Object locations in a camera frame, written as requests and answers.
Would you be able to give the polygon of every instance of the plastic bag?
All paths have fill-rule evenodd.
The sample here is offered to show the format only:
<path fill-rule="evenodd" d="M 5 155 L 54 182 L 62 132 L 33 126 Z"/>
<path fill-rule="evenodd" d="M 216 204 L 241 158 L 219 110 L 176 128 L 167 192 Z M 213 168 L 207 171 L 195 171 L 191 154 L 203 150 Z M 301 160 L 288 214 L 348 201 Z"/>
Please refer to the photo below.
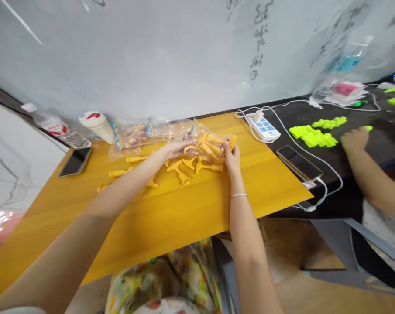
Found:
<path fill-rule="evenodd" d="M 222 163 L 224 161 L 222 139 L 211 132 L 197 120 L 168 121 L 164 119 L 148 119 L 147 123 L 128 124 L 118 121 L 119 149 L 112 144 L 109 150 L 110 160 L 140 156 L 143 145 L 169 142 L 178 138 L 196 140 L 196 145 L 184 148 L 186 156 L 201 156 L 203 161 Z"/>

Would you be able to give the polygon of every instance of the power strip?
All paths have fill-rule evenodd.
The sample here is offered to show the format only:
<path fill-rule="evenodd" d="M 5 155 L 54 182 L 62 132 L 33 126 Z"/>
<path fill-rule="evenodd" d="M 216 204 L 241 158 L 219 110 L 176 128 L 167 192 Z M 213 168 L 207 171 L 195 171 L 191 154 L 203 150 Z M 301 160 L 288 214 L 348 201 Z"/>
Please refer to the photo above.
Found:
<path fill-rule="evenodd" d="M 276 130 L 274 126 L 269 123 L 266 118 L 261 118 L 259 122 L 254 119 L 255 113 L 249 113 L 246 115 L 247 121 L 250 124 L 250 128 L 253 129 L 264 141 L 274 141 L 280 137 L 280 132 Z"/>

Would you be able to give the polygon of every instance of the silver bracelet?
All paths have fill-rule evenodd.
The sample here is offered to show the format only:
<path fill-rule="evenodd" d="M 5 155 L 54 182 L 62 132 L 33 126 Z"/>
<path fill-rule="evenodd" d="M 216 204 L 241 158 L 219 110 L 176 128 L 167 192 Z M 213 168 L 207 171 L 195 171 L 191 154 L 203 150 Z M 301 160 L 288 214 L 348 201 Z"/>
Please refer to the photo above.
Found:
<path fill-rule="evenodd" d="M 231 195 L 231 198 L 233 198 L 235 196 L 247 196 L 248 197 L 248 194 L 238 193 L 238 194 Z"/>

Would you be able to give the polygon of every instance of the smartphone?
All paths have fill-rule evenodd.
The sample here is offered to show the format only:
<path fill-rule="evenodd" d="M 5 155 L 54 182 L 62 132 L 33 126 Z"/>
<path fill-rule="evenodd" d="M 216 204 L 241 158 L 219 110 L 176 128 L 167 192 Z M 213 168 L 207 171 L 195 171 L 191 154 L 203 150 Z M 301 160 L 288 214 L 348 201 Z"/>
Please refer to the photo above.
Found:
<path fill-rule="evenodd" d="M 59 177 L 81 174 L 93 149 L 91 147 L 74 150 L 63 167 Z"/>
<path fill-rule="evenodd" d="M 323 174 L 320 169 L 290 146 L 279 148 L 276 153 L 291 170 L 305 181 L 314 181 Z"/>

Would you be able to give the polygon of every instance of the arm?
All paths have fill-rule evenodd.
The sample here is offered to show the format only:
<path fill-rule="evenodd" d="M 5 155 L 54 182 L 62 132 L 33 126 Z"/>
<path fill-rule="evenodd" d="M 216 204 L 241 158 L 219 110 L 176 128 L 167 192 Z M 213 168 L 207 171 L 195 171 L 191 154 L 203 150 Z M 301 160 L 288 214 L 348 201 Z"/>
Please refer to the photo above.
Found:
<path fill-rule="evenodd" d="M 64 313 L 114 221 L 169 158 L 191 141 L 170 142 L 126 173 L 81 212 L 72 224 L 0 296 L 0 311 L 32 306 Z"/>
<path fill-rule="evenodd" d="M 233 152 L 225 145 L 231 195 L 245 194 L 238 144 Z M 241 313 L 283 313 L 268 268 L 266 250 L 248 197 L 231 198 L 230 230 L 234 247 Z"/>
<path fill-rule="evenodd" d="M 364 150 L 368 143 L 366 128 L 351 130 L 341 137 L 354 178 L 369 203 L 395 216 L 395 182 Z"/>

